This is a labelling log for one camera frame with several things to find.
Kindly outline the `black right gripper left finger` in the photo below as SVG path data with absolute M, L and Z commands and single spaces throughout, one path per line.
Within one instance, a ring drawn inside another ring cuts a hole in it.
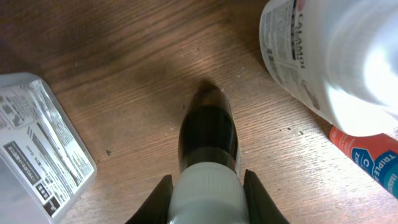
M 166 224 L 173 189 L 172 176 L 163 176 L 126 224 Z

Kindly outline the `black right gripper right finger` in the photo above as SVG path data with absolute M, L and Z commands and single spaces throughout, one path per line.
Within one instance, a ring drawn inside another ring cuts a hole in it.
M 254 171 L 246 169 L 243 188 L 250 224 L 289 224 Z

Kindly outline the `dark bottle white cap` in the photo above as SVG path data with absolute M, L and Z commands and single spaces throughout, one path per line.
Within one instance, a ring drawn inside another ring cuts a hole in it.
M 248 223 L 236 127 L 218 87 L 204 86 L 193 97 L 180 127 L 178 161 L 169 223 Z

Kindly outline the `white calamine lotion bottle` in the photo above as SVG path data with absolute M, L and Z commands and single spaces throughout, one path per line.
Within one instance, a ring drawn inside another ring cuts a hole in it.
M 271 77 L 338 129 L 397 127 L 397 0 L 270 0 L 259 42 Z

